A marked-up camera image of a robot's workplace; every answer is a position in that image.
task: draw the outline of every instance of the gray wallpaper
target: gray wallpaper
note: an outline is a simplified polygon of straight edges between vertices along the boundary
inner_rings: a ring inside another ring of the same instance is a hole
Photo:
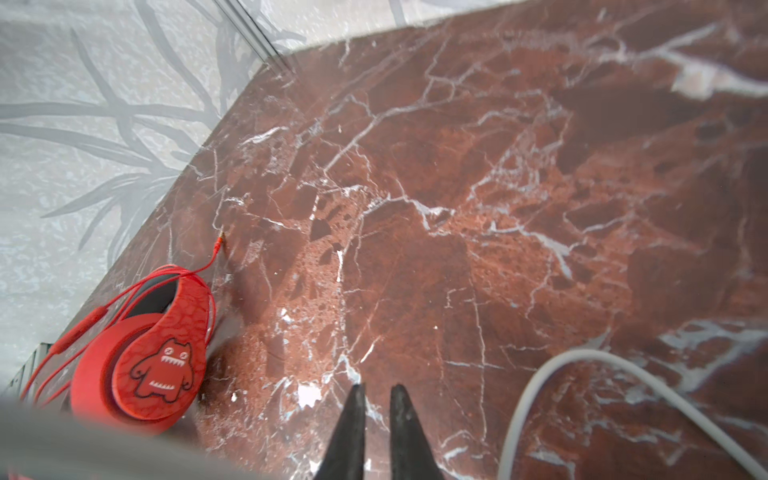
[[[241,0],[288,53],[499,0]],[[0,384],[58,338],[260,66],[212,0],[0,0]]]

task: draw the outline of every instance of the headphones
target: headphones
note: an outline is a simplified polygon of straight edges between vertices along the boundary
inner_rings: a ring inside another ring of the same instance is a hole
[[[126,296],[104,329],[40,384],[33,402],[57,374],[82,356],[72,380],[43,406],[69,389],[77,417],[149,435],[170,428],[203,382],[216,303],[197,274],[213,264],[222,242],[223,233],[206,266],[194,271],[161,266],[94,309],[50,348],[27,382],[22,401],[48,360],[63,353]]]

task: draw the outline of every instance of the white tube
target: white tube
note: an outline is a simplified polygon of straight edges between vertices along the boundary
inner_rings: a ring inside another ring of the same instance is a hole
[[[656,393],[664,397],[664,399],[673,406],[677,407],[677,409],[684,413],[686,417],[704,430],[712,440],[723,447],[723,449],[728,452],[734,460],[739,462],[754,478],[757,478],[757,480],[768,480],[768,472],[766,472],[757,460],[720,429],[720,427],[712,423],[712,421],[704,416],[703,413],[699,412],[696,407],[691,405],[683,397],[679,396],[664,382],[639,366],[632,362],[628,362],[619,356],[590,349],[571,350],[549,359],[541,366],[525,386],[525,390],[523,390],[523,393],[520,396],[518,406],[515,408],[515,414],[512,416],[512,421],[509,423],[507,437],[504,440],[504,447],[502,447],[502,457],[498,463],[497,480],[510,480],[511,478],[512,466],[515,462],[515,452],[518,449],[518,441],[520,440],[520,434],[522,433],[523,425],[525,424],[525,418],[528,416],[528,412],[531,411],[531,405],[533,405],[536,395],[539,390],[541,390],[541,387],[547,382],[549,377],[557,372],[562,366],[571,362],[577,362],[578,360],[600,360],[601,362],[610,363],[613,366],[624,369],[636,376],[640,381],[650,386]]]

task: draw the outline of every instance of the cartoon monster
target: cartoon monster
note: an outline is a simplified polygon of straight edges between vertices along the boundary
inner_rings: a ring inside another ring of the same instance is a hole
[[[176,402],[181,390],[192,388],[192,347],[189,343],[167,340],[152,356],[131,369],[131,378],[141,380],[134,394],[142,399],[156,395],[167,403]]]

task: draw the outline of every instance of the brown marble slab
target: brown marble slab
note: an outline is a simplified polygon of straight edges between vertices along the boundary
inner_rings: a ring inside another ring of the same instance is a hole
[[[767,25],[765,2],[531,1],[295,54],[80,316],[205,263],[223,229],[188,419],[211,455],[277,478],[311,477],[360,381],[369,478],[389,477],[397,382],[446,478],[494,478],[526,382],[579,346],[664,378],[766,465]],[[748,477],[584,364],[542,391],[515,478]]]

